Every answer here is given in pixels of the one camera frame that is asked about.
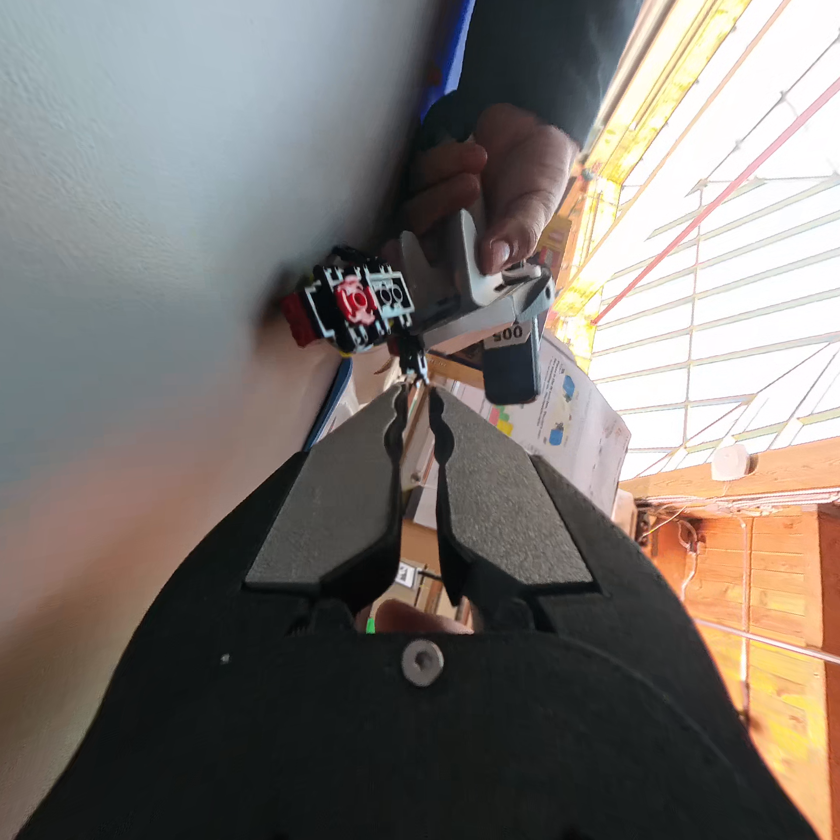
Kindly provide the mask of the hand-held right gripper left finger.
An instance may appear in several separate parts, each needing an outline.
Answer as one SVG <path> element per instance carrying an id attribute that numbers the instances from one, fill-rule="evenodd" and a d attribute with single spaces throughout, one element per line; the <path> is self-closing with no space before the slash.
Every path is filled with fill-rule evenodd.
<path id="1" fill-rule="evenodd" d="M 302 460 L 245 577 L 252 591 L 335 600 L 352 613 L 400 562 L 404 385 L 394 385 Z"/>

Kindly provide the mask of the black red yellow lego model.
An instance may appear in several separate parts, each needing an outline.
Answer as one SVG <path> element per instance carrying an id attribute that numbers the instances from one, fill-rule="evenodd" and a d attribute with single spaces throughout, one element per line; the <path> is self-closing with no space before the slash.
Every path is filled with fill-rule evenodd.
<path id="1" fill-rule="evenodd" d="M 400 270 L 347 245 L 334 246 L 279 308 L 298 346 L 322 340 L 345 356 L 381 345 L 399 352 L 415 312 Z"/>

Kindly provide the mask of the person's right hand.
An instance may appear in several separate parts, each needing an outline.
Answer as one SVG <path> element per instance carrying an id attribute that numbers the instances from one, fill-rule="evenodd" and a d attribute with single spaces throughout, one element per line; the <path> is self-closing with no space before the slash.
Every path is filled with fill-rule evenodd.
<path id="1" fill-rule="evenodd" d="M 471 635 L 474 630 L 453 618 L 425 613 L 394 599 L 379 605 L 374 615 L 377 634 L 451 634 Z"/>

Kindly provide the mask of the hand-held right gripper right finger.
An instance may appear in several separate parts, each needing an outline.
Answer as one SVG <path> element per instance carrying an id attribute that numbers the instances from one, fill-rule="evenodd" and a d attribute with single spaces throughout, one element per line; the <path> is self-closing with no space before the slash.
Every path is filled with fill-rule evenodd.
<path id="1" fill-rule="evenodd" d="M 437 387 L 429 423 L 448 599 L 496 610 L 514 599 L 594 592 L 595 578 L 527 451 Z"/>

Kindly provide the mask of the person's left forearm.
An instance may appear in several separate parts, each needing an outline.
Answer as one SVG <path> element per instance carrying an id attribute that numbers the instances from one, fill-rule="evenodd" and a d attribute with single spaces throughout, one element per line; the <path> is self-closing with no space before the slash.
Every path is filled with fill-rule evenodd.
<path id="1" fill-rule="evenodd" d="M 428 110 L 414 150 L 466 140 L 480 115 L 509 104 L 582 147 L 642 1 L 477 1 L 456 89 Z"/>

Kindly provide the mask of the white round wall device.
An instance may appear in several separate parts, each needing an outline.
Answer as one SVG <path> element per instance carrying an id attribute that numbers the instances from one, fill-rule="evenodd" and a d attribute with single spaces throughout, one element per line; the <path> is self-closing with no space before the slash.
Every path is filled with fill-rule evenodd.
<path id="1" fill-rule="evenodd" d="M 729 483 L 750 475 L 755 469 L 755 458 L 743 443 L 715 448 L 709 460 L 710 478 Z"/>

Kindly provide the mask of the large slatted window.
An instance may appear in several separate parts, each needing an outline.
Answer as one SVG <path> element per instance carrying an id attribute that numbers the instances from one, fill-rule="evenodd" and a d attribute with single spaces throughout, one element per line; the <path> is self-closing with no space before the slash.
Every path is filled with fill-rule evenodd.
<path id="1" fill-rule="evenodd" d="M 591 156 L 570 289 L 622 481 L 838 438 L 838 2 L 708 2 L 667 100 Z"/>

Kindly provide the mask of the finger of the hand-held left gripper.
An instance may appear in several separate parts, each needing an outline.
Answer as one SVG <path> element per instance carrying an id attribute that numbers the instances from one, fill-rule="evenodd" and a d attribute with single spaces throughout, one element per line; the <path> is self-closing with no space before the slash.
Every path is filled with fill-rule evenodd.
<path id="1" fill-rule="evenodd" d="M 549 272 L 549 299 L 517 307 L 519 295 L 503 297 L 488 307 L 472 307 L 458 289 L 458 232 L 447 236 L 445 255 L 432 265 L 415 234 L 401 234 L 401 271 L 415 312 L 412 333 L 426 350 L 451 353 L 485 339 L 514 322 L 537 319 L 554 299 L 555 283 Z"/>
<path id="2" fill-rule="evenodd" d="M 517 307 L 550 298 L 550 271 L 529 262 L 487 275 L 478 267 L 478 232 L 472 214 L 458 211 L 458 291 L 472 307 L 488 307 L 510 295 L 519 295 Z"/>

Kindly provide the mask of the person's left hand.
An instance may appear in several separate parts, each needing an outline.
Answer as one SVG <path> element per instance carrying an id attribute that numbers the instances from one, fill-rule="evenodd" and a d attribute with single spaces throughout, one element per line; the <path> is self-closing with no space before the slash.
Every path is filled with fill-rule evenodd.
<path id="1" fill-rule="evenodd" d="M 530 257 L 560 206 L 577 144 L 530 111 L 493 104 L 469 139 L 421 152 L 409 171 L 400 227 L 431 242 L 447 217 L 479 198 L 485 230 L 476 262 L 493 275 Z"/>

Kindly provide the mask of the printed paper sheet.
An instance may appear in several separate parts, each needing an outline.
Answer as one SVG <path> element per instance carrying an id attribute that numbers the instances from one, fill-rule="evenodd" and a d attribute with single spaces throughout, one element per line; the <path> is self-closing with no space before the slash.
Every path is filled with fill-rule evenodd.
<path id="1" fill-rule="evenodd" d="M 542 390 L 534 402 L 491 405 L 474 386 L 459 385 L 457 398 L 531 455 L 538 455 L 608 518 L 631 434 L 571 349 L 549 335 L 540 345 Z"/>

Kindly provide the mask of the open lego instruction booklet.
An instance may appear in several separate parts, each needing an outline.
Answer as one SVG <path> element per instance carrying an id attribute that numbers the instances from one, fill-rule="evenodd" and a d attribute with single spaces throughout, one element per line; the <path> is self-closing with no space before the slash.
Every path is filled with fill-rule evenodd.
<path id="1" fill-rule="evenodd" d="M 320 440 L 360 411 L 361 404 L 356 394 L 353 372 L 353 360 L 343 359 L 309 430 L 302 451 L 308 452 Z"/>

